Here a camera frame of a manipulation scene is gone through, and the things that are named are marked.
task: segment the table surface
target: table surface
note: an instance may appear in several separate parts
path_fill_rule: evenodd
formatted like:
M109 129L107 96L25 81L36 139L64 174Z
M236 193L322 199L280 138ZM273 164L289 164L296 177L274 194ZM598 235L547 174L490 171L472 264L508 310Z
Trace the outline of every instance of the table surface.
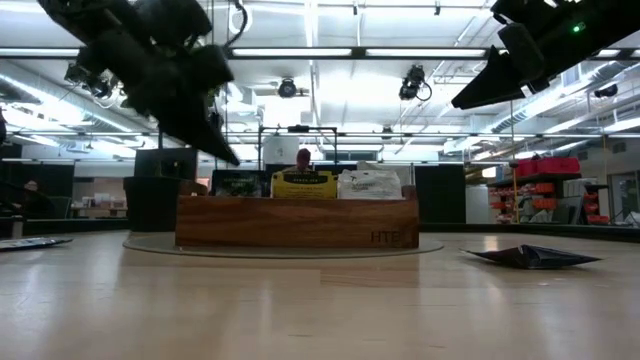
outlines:
M0 258L3 360L637 359L640 247L426 234L445 249L346 260L127 250L128 232ZM605 260L526 271L461 254L519 244Z

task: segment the fluorescent light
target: fluorescent light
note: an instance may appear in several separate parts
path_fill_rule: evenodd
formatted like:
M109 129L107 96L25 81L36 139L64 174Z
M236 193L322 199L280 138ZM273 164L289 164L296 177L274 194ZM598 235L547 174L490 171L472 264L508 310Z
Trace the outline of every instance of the fluorescent light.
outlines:
M553 138L553 139L596 139L602 137L602 135L598 134L544 134L542 135L544 138Z
M496 167L487 168L482 170L482 177L487 179L493 179L496 177Z
M508 161L472 161L472 165L507 165Z
M75 131L13 131L15 135L44 135L44 136L76 136Z
M544 154L546 151L524 151L521 153L516 154L516 159L528 159L533 157L536 154Z
M20 1L2 1L0 2L0 11L44 14L44 9L39 4L25 4Z
M640 139L640 134L612 134L609 137L612 139Z
M620 50L615 50L615 49L605 49L602 50L598 53L598 55L596 55L597 58L609 58L609 57L616 57L618 56L618 54L620 54Z
M536 134L507 134L507 133L503 133L503 134L492 134L491 136L497 136L500 138L507 138L507 139L511 139L512 137L515 137L516 141L521 141L524 140L524 138L532 138L532 137L536 137Z
M604 128L604 131L608 133L624 131L627 129L633 129L634 127L638 127L638 126L640 126L640 118L635 118L630 120L618 121L617 123Z
M570 150L570 149L573 149L576 146L580 146L580 145L586 144L586 142L587 142L586 140L585 141L578 141L578 142L574 142L574 143L567 144L567 145L564 145L564 146L560 146L559 148L555 149L555 151Z
M46 146L53 146L53 147L60 146L60 144L58 144L57 141L46 138L44 136L40 136L40 135L31 135L31 137L15 135L14 138L31 141L31 142L41 144L41 145L46 145Z
M75 57L78 56L78 49L70 48L0 48L0 56L6 57Z
M480 57L484 56L484 49L370 49L367 56L398 56L398 57Z
M351 56L351 49L323 49L323 48L263 48L263 49L233 49L235 56Z
M581 122L582 121L580 121L579 119L565 121L562 124L558 124L556 126L548 128L547 130L545 130L545 134L553 134L559 131L567 130L573 126L578 125Z
M547 5L549 5L549 6L551 6L552 8L554 8L554 9L558 7L558 4L556 4L556 3L555 3L555 1L553 1L553 0L544 0L544 2L545 2Z

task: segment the green light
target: green light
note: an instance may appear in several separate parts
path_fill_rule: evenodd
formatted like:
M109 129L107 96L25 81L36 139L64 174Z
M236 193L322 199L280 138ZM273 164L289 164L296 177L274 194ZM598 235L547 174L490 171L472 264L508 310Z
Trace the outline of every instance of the green light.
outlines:
M582 30L584 30L586 27L587 26L584 23L579 23L576 26L574 26L571 30L573 31L574 34L577 34Z

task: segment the wooden box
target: wooden box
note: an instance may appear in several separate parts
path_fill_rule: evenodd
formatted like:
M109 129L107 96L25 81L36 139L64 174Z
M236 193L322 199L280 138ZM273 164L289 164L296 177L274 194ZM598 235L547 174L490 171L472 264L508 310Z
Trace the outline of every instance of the wooden box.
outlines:
M181 197L176 245L417 248L418 204Z

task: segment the spotlight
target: spotlight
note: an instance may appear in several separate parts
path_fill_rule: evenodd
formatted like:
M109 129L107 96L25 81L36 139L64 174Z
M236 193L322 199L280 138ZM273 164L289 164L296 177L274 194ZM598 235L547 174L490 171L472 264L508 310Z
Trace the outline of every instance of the spotlight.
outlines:
M618 95L618 85L613 84L609 87L606 87L604 89L600 89L600 90L596 90L593 92L593 95L595 95L595 97L597 97L598 99L603 98L603 97L613 97Z
M413 65L407 72L407 77L402 79L402 86L400 87L400 93L398 94L400 100L406 101L417 98L420 101L428 101L431 99L433 91L424 78L425 73L422 65ZM429 89L429 96L427 98L418 97L423 86Z
M290 99L296 96L298 88L296 88L296 84L293 83L293 79L282 79L282 83L278 88L278 95L280 95L283 99Z

